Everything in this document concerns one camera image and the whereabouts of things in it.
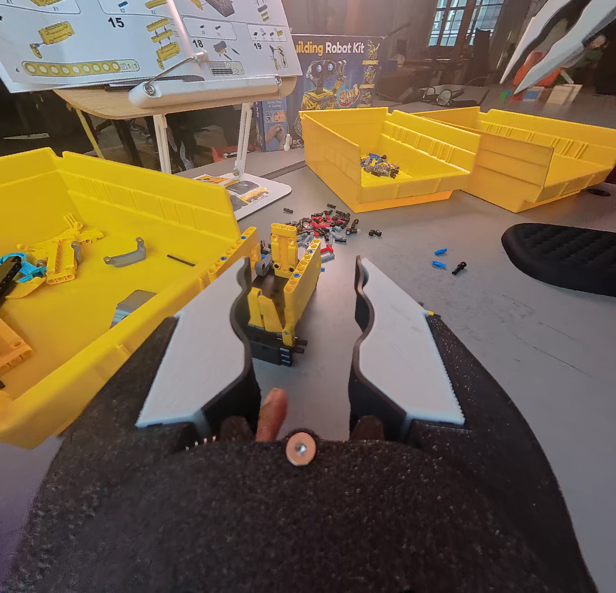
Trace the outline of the grey lego panel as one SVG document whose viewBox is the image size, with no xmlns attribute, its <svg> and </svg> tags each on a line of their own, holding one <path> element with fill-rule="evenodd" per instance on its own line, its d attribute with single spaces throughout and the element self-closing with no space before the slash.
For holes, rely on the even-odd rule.
<svg viewBox="0 0 616 593">
<path fill-rule="evenodd" d="M 131 313 L 133 313 L 135 310 L 137 310 L 139 307 L 141 307 L 143 304 L 148 302 L 156 295 L 157 294 L 155 292 L 145 291 L 142 289 L 133 291 L 130 295 L 127 296 L 127 298 L 123 299 L 116 305 L 110 328 L 112 329 L 120 321 L 128 317 Z"/>
</svg>

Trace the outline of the pile of mixed lego parts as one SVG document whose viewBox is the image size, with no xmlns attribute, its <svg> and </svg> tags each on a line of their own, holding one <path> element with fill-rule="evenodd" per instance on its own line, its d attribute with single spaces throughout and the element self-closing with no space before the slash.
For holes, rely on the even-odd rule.
<svg viewBox="0 0 616 593">
<path fill-rule="evenodd" d="M 375 177 L 395 179 L 400 173 L 400 167 L 391 163 L 386 155 L 368 153 L 360 158 L 360 166 L 364 172 Z"/>
</svg>

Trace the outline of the yellow black lego model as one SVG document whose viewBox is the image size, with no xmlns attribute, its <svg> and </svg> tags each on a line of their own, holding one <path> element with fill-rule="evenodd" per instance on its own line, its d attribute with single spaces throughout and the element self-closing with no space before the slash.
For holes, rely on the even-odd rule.
<svg viewBox="0 0 616 593">
<path fill-rule="evenodd" d="M 208 283 L 219 278 L 236 260 L 250 259 L 254 279 L 247 294 L 248 320 L 244 333 L 254 358 L 290 367 L 307 341 L 297 326 L 317 288 L 321 274 L 321 243 L 316 239 L 299 255 L 297 227 L 272 224 L 270 248 L 257 245 L 256 229 L 247 229 L 206 274 Z"/>
</svg>

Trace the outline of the lego sticker sheet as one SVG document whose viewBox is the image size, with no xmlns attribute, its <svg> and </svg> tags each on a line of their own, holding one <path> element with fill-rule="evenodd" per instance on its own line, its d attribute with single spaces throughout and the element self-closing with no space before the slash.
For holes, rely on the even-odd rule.
<svg viewBox="0 0 616 593">
<path fill-rule="evenodd" d="M 203 174 L 197 176 L 194 180 L 219 185 L 224 188 L 230 198 L 230 203 L 235 214 L 253 204 L 257 204 L 265 199 L 268 199 L 272 195 L 272 192 L 269 189 L 258 183 L 247 180 L 238 180 L 229 176 Z"/>
</svg>

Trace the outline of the pile of small lego pins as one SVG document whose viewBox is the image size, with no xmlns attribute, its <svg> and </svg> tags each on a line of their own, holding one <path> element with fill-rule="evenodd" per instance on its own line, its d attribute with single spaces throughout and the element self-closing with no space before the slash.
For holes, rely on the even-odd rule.
<svg viewBox="0 0 616 593">
<path fill-rule="evenodd" d="M 358 224 L 359 220 L 352 219 L 350 212 L 340 211 L 330 203 L 325 211 L 313 212 L 307 217 L 298 217 L 286 223 L 296 228 L 296 244 L 301 249 L 307 250 L 313 241 L 321 241 L 322 262 L 335 259 L 336 244 L 346 244 L 350 236 L 361 234 Z"/>
</svg>

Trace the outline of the blue lego set box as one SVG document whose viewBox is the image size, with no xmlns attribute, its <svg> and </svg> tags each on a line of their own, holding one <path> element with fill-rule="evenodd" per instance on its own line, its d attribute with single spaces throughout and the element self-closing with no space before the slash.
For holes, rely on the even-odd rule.
<svg viewBox="0 0 616 593">
<path fill-rule="evenodd" d="M 259 150 L 304 146 L 302 111 L 351 110 L 373 105 L 384 36 L 294 35 L 301 66 L 286 97 L 257 102 L 252 115 Z"/>
</svg>

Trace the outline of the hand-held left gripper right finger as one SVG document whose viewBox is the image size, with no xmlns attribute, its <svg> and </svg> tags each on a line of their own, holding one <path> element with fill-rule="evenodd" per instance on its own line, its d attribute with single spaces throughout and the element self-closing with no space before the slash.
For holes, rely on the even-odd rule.
<svg viewBox="0 0 616 593">
<path fill-rule="evenodd" d="M 415 422 L 463 430 L 431 314 L 363 256 L 355 260 L 354 291 L 360 335 L 349 374 L 350 435 L 368 416 L 381 422 L 386 440 L 406 440 Z"/>
</svg>

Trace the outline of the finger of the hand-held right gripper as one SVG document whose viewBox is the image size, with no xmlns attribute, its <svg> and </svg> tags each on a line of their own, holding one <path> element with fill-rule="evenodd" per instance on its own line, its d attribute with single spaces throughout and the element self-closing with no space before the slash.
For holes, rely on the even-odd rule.
<svg viewBox="0 0 616 593">
<path fill-rule="evenodd" d="M 591 40 L 615 20 L 615 0 L 573 0 L 559 14 L 558 20 L 547 34 L 541 36 L 541 42 L 536 43 L 528 55 L 544 44 L 553 29 L 562 21 L 566 22 L 564 33 L 549 45 L 545 57 L 531 68 L 521 83 L 513 86 L 513 95 L 533 88 L 532 85 L 558 67 L 564 69 L 574 63 Z M 525 60 L 519 60 L 516 73 Z"/>
<path fill-rule="evenodd" d="M 573 0 L 544 0 L 535 13 L 530 14 L 526 28 L 518 39 L 515 50 L 505 68 L 500 84 L 505 84 L 508 77 L 516 69 L 520 59 L 525 60 L 528 53 L 533 50 L 536 43 L 541 42 L 542 35 L 547 34 L 555 23 L 558 23 L 559 14 L 566 5 Z"/>
</svg>

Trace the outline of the teal lego piece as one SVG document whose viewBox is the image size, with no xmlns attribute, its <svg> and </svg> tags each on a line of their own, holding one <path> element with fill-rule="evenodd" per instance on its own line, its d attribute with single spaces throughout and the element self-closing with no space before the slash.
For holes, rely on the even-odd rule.
<svg viewBox="0 0 616 593">
<path fill-rule="evenodd" d="M 46 279 L 47 268 L 43 266 L 35 266 L 32 264 L 23 252 L 12 252 L 1 256 L 1 260 L 8 258 L 9 256 L 16 255 L 21 257 L 21 270 L 17 276 L 17 286 L 26 284 L 28 286 L 37 287 L 41 285 Z"/>
</svg>

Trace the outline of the orange lego frame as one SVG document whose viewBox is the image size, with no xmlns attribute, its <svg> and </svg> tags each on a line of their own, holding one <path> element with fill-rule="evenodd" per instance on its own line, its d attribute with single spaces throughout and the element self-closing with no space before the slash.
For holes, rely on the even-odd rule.
<svg viewBox="0 0 616 593">
<path fill-rule="evenodd" d="M 1 375 L 21 364 L 32 353 L 30 345 L 1 320 Z"/>
</svg>

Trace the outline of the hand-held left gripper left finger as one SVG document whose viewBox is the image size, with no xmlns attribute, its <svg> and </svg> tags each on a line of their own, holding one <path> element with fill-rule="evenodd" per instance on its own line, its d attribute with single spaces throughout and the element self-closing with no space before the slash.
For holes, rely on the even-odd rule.
<svg viewBox="0 0 616 593">
<path fill-rule="evenodd" d="M 176 315 L 136 428 L 188 422 L 199 438 L 238 416 L 256 432 L 261 391 L 244 329 L 251 265 L 240 258 Z"/>
</svg>

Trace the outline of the instruction booklet on stand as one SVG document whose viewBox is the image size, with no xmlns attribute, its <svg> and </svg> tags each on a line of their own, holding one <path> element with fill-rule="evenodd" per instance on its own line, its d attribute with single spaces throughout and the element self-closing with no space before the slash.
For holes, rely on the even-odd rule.
<svg viewBox="0 0 616 593">
<path fill-rule="evenodd" d="M 244 202 L 235 210 L 237 220 L 258 212 L 291 193 L 290 186 L 266 177 L 248 174 L 246 158 L 250 140 L 252 105 L 288 96 L 302 76 L 301 67 L 290 74 L 268 72 L 253 77 L 237 74 L 205 78 L 205 71 L 212 68 L 206 54 L 198 53 L 181 60 L 151 80 L 143 81 L 131 89 L 105 90 L 99 87 L 55 89 L 79 115 L 93 114 L 112 121 L 151 117 L 155 131 L 155 144 L 161 171 L 172 172 L 171 154 L 167 136 L 167 118 L 171 113 L 192 112 L 220 106 L 241 105 L 238 145 L 233 169 L 222 176 L 219 186 L 239 183 L 254 184 L 257 195 L 268 194 L 254 201 Z"/>
</svg>

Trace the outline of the grey curved lego piece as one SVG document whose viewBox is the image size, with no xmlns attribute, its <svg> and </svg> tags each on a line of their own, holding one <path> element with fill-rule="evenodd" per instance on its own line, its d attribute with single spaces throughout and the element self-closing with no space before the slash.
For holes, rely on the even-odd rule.
<svg viewBox="0 0 616 593">
<path fill-rule="evenodd" d="M 105 265 L 115 268 L 123 268 L 144 261 L 147 258 L 147 249 L 143 238 L 137 237 L 135 239 L 135 244 L 135 250 L 117 256 L 104 257 L 103 261 Z"/>
</svg>

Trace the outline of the yellow plastic bin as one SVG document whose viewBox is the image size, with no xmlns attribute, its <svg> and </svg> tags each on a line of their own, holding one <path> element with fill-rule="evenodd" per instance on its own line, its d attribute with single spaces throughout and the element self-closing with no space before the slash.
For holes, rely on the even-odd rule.
<svg viewBox="0 0 616 593">
<path fill-rule="evenodd" d="M 473 155 L 433 136 L 431 121 L 386 107 L 301 112 L 307 166 L 357 213 L 431 203 L 463 190 Z M 395 179 L 361 168 L 368 153 L 400 167 Z"/>
<path fill-rule="evenodd" d="M 479 107 L 417 115 L 431 121 L 436 139 L 473 155 L 466 193 L 514 213 L 562 195 L 565 184 L 550 174 L 553 148 L 511 137 L 509 127 L 490 127 Z"/>
<path fill-rule="evenodd" d="M 81 250 L 73 281 L 18 285 L 1 306 L 1 320 L 33 349 L 1 376 L 1 443 L 24 449 L 62 433 L 161 322 L 209 285 L 208 269 L 242 235 L 217 185 L 51 148 L 1 158 L 1 256 L 61 233 L 65 213 L 104 238 Z M 144 261 L 105 265 L 135 250 L 137 237 Z M 157 295 L 111 329 L 116 305 L 138 289 Z"/>
<path fill-rule="evenodd" d="M 494 109 L 484 119 L 490 127 L 509 127 L 511 137 L 553 148 L 550 174 L 565 184 L 555 201 L 605 181 L 615 166 L 614 129 Z"/>
</svg>

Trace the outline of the black lego beam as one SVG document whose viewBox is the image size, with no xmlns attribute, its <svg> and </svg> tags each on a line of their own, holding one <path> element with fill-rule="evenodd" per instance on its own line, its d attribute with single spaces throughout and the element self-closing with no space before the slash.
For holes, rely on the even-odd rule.
<svg viewBox="0 0 616 593">
<path fill-rule="evenodd" d="M 1 305 L 17 286 L 17 276 L 20 270 L 20 256 L 12 255 L 1 260 Z"/>
</svg>

